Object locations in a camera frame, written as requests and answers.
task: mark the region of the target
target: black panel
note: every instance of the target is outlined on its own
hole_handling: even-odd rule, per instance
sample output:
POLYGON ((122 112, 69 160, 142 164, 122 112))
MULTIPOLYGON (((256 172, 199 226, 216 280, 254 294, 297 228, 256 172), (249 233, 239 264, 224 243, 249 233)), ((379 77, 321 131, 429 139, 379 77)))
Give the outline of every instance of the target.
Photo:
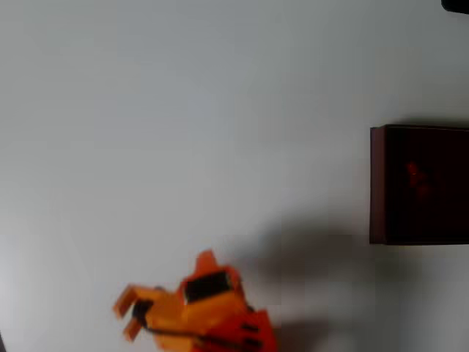
POLYGON ((373 183, 372 194, 382 192, 379 201, 385 204, 372 202, 372 208, 380 210, 384 226, 371 227, 370 237, 380 235, 378 243, 386 244, 469 243, 469 130, 412 125, 380 130, 384 172, 372 177, 382 178, 384 186, 373 183))
POLYGON ((220 271, 188 282, 184 290, 184 296, 186 303, 190 304, 231 289, 228 274, 225 271, 220 271))
POLYGON ((447 11, 469 14, 469 0, 442 0, 441 4, 447 11))

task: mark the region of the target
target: dark red box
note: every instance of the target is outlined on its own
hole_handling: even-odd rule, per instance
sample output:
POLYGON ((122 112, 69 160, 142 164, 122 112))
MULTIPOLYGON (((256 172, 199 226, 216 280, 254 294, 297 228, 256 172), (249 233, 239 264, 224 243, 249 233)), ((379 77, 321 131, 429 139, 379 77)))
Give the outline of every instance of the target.
POLYGON ((469 128, 371 130, 370 243, 469 243, 469 128))

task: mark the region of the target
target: black object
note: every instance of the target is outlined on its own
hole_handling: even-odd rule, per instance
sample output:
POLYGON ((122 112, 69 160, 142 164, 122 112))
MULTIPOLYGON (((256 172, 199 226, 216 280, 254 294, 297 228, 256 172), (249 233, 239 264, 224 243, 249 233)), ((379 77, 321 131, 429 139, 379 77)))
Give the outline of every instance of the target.
POLYGON ((370 243, 469 243, 469 128, 372 128, 370 243))
POLYGON ((132 317, 135 318, 144 328, 147 327, 147 319, 145 318, 145 315, 147 315, 147 312, 152 306, 153 301, 144 300, 138 300, 133 305, 132 317))
POLYGON ((225 271, 210 274, 189 281, 184 290, 186 303, 190 304, 231 290, 228 274, 225 271))
POLYGON ((441 0, 441 4, 446 11, 469 14, 468 0, 441 0))

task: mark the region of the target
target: white table surface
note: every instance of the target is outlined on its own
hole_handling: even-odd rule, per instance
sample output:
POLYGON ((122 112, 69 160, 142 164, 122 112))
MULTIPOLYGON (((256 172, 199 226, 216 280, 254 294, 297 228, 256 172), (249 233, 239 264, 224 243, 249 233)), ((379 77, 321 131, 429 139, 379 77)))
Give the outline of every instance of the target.
POLYGON ((156 351, 124 341, 114 299, 175 288, 209 247, 283 326, 282 351, 467 350, 469 247, 366 242, 369 128, 469 117, 469 16, 3 0, 0 48, 8 352, 156 351), (285 231, 298 219, 306 237, 285 231))

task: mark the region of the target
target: white surface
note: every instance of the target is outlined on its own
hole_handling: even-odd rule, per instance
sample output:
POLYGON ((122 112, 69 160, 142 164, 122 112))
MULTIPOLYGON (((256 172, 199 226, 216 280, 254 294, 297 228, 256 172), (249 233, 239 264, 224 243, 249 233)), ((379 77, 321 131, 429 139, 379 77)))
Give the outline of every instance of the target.
MULTIPOLYGON (((153 351, 122 339, 121 289, 175 287, 207 247, 235 261, 287 214, 365 245, 369 128, 469 116, 468 38, 439 0, 3 1, 7 350, 153 351)), ((277 323, 351 326, 314 351, 464 351, 469 247, 404 250, 412 284, 324 268, 295 285, 253 265, 246 291, 277 323)))

